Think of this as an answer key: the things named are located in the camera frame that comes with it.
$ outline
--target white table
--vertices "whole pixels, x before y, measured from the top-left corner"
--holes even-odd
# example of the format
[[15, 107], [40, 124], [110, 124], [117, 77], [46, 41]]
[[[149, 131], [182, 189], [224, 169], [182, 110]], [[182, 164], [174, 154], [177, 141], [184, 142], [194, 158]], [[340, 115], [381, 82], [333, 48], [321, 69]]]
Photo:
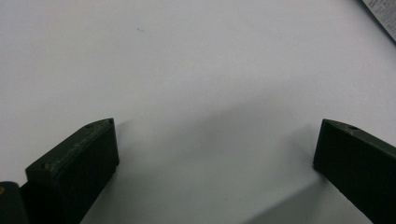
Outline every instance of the white table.
[[0, 180], [113, 117], [84, 224], [371, 223], [312, 169], [321, 120], [396, 145], [396, 48], [359, 0], [1, 1]]

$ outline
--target white surface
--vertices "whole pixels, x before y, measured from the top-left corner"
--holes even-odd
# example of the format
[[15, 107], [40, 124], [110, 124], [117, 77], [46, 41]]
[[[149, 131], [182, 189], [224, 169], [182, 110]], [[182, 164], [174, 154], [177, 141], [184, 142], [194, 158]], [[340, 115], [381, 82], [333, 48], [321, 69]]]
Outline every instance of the white surface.
[[0, 179], [113, 117], [105, 223], [370, 223], [311, 167], [321, 120], [396, 145], [396, 48], [358, 0], [1, 1]]

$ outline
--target black plastic part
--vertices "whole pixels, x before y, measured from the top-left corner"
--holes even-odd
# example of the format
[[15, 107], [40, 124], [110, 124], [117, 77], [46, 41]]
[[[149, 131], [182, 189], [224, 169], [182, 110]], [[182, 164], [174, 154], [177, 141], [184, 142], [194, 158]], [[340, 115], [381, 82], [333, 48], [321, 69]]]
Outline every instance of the black plastic part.
[[375, 224], [396, 223], [396, 148], [351, 125], [322, 121], [314, 168]]
[[0, 223], [29, 224], [20, 187], [14, 182], [0, 182]]
[[88, 124], [26, 168], [32, 224], [78, 224], [119, 164], [113, 119]]

